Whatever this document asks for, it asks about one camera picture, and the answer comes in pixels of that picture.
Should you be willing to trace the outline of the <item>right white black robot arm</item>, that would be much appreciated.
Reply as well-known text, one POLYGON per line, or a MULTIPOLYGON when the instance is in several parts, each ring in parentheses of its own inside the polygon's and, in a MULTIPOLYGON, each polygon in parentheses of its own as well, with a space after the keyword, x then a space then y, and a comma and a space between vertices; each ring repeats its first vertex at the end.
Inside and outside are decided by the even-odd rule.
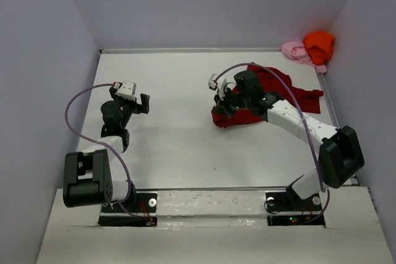
POLYGON ((215 111, 233 117, 249 111, 272 125, 281 127, 307 143, 315 158, 315 168, 293 181, 284 192, 273 195, 269 212, 301 211, 320 191, 338 189, 364 166, 356 131, 325 124, 298 109, 296 104, 274 92, 265 92, 258 76, 244 70, 234 76, 237 91, 225 79, 213 74, 209 88, 216 92, 215 111))

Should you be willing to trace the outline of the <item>dark red t shirt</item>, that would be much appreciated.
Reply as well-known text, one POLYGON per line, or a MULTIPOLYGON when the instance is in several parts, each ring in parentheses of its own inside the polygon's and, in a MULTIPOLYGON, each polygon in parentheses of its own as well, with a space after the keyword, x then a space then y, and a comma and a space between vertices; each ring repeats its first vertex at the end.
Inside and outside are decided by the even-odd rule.
MULTIPOLYGON (((324 92, 321 90, 305 90, 302 88, 296 88, 293 86, 292 80, 289 75, 284 74, 280 70, 273 67, 269 68, 277 76, 279 76, 287 87, 294 94, 302 112, 320 114, 320 98, 324 96, 324 92)), ((273 74, 263 70, 260 67, 254 66, 252 64, 247 66, 247 70, 255 72, 258 76, 259 82, 265 92, 275 92, 280 96, 284 97, 290 104, 295 106, 290 94, 287 92, 286 88, 280 83, 278 79, 275 78, 273 74)), ((211 110, 213 123, 220 128, 227 128, 237 125, 248 125, 262 122, 260 117, 254 116, 248 110, 239 110, 231 118, 226 115, 216 113, 215 108, 211 110)))

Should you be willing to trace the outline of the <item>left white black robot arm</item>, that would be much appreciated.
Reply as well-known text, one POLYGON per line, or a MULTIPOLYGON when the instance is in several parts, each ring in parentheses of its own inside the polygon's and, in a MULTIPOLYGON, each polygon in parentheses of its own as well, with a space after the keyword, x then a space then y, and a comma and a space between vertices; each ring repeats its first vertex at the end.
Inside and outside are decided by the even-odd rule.
POLYGON ((150 96, 140 94, 138 103, 133 91, 121 93, 120 88, 112 86, 109 93, 111 100, 100 108, 103 125, 98 140, 78 133, 70 125, 72 102, 66 106, 64 118, 69 130, 92 143, 84 151, 65 156, 62 197, 68 208, 116 203, 122 211, 131 211, 138 203, 136 187, 121 154, 129 146, 127 124, 132 115, 149 113, 150 96))

